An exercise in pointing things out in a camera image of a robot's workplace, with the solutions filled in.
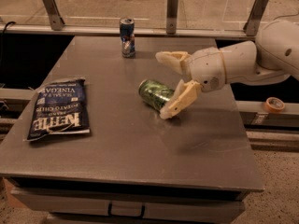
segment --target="blue can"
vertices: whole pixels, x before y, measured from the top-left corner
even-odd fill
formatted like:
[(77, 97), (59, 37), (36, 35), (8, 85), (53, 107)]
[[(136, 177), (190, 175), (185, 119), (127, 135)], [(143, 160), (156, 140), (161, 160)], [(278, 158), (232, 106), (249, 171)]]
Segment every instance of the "blue can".
[(135, 56), (134, 19), (122, 18), (120, 20), (121, 52), (123, 57)]

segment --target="table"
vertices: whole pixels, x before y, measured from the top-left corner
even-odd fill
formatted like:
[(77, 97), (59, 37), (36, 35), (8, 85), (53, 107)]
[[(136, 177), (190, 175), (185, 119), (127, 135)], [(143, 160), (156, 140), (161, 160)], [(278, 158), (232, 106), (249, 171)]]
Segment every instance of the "table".
[(118, 37), (75, 36), (44, 83), (86, 77), (91, 134), (25, 141), (34, 97), (0, 145), (0, 175), (30, 208), (52, 212), (52, 223), (232, 221), (263, 183), (230, 86), (170, 120), (138, 95), (144, 79), (172, 88), (181, 79), (156, 62), (157, 51), (193, 53), (215, 41), (137, 37), (135, 45), (125, 59)]

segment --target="soda can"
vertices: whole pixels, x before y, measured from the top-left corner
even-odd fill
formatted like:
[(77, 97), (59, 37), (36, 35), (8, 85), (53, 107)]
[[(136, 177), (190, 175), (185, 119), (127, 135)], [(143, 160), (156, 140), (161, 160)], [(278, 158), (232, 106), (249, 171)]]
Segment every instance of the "soda can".
[(142, 81), (138, 91), (142, 100), (158, 111), (165, 106), (174, 92), (163, 83), (152, 79)]
[(121, 52), (123, 57), (135, 56), (134, 19), (122, 18), (120, 20)]

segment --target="cable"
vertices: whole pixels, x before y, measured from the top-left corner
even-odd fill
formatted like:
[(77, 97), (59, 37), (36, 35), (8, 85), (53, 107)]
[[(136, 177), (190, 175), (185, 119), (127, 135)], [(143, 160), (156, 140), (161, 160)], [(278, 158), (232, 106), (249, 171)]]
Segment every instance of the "cable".
[(6, 32), (6, 30), (7, 30), (7, 28), (8, 28), (8, 26), (9, 25), (12, 25), (12, 24), (15, 24), (16, 22), (15, 21), (10, 21), (10, 22), (8, 22), (6, 25), (5, 25), (5, 27), (4, 27), (4, 29), (2, 30), (2, 33), (1, 33), (1, 43), (0, 43), (0, 46), (1, 46), (1, 53), (0, 53), (0, 67), (1, 67), (1, 65), (2, 65), (2, 59), (3, 59), (3, 36), (4, 36), (4, 33)]
[(279, 19), (279, 18), (295, 17), (295, 16), (298, 16), (298, 15), (299, 15), (299, 10), (296, 14), (278, 16), (278, 17), (275, 17), (273, 20), (276, 20), (276, 19)]

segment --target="black snack bag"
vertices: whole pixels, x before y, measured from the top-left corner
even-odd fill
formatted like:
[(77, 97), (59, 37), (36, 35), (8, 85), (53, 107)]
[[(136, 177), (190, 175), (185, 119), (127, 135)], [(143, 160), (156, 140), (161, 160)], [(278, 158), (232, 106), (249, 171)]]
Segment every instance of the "black snack bag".
[(37, 90), (28, 140), (47, 134), (90, 132), (84, 81), (84, 78), (57, 80)]

